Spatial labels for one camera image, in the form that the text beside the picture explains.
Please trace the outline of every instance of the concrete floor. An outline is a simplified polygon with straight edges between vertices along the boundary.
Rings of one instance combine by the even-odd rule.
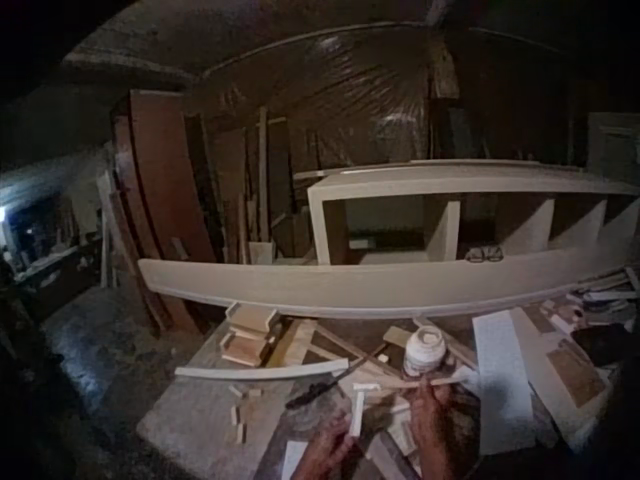
[[[126,282],[114,290],[93,287],[42,327],[79,399],[58,420],[77,479],[189,478],[144,444],[135,427],[202,339],[179,332],[154,338],[132,293]]]

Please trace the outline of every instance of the plastic sheeting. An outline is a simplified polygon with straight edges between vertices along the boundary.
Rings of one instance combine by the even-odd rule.
[[[214,131],[286,117],[294,171],[426,158],[427,30],[386,27],[274,47],[212,73],[191,96]],[[304,155],[297,161],[297,154]]]

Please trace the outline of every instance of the hand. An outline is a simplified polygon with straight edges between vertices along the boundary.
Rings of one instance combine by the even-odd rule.
[[[300,459],[292,480],[316,480],[326,475],[349,453],[356,439],[347,435],[351,415],[339,412],[321,425]]]
[[[426,378],[409,398],[411,434],[420,452],[424,478],[453,478],[447,447],[448,417],[451,403],[449,385],[432,387]]]

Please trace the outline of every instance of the cluttered table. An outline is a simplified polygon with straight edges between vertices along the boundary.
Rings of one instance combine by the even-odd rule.
[[[596,292],[633,292],[623,284],[612,276],[601,280]],[[629,328],[635,319],[635,301],[589,303],[589,291],[583,294],[500,312],[431,319],[447,345],[437,376],[464,379],[453,387],[450,415],[463,473],[480,458],[512,450],[544,451],[563,440],[579,448],[588,436],[611,390],[616,362],[609,359],[602,365],[602,352],[596,352],[602,367],[596,368],[588,339],[578,336],[578,342],[572,333],[604,326],[616,330],[614,336],[622,335],[621,325]],[[313,383],[331,382],[330,373],[251,382],[176,376],[137,431],[199,479],[288,478],[296,452],[304,446],[300,442],[308,442],[336,409],[354,405],[355,383],[401,376],[407,341],[403,336],[410,337],[427,322],[283,317],[261,369],[336,358],[348,358],[353,365],[385,345],[382,356],[367,358],[338,386],[296,410],[287,410],[285,404]],[[222,358],[230,327],[227,319],[187,367],[246,368]],[[416,478],[418,459],[408,433],[406,404],[400,394],[367,394],[360,449],[343,465],[343,478]],[[394,472],[385,471],[389,465]]]

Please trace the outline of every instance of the stacked wood blocks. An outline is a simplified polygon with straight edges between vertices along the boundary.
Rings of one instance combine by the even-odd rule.
[[[279,319],[278,311],[234,303],[226,314],[231,326],[221,343],[222,358],[249,367],[260,366],[275,341],[271,332]]]

